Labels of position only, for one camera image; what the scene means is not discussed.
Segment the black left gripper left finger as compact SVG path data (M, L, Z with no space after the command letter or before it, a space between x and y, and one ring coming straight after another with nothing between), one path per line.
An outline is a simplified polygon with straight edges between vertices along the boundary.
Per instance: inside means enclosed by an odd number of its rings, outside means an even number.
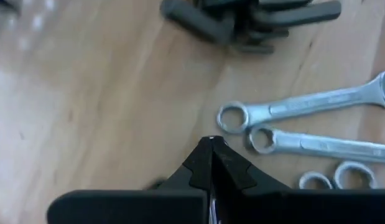
M208 223L212 138L167 179L144 190L74 190L47 209L48 223Z

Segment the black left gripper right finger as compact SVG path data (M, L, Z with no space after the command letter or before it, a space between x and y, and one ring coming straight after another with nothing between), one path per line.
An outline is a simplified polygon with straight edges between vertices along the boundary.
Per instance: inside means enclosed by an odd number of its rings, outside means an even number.
M384 190L300 190L212 138L213 223L385 223Z

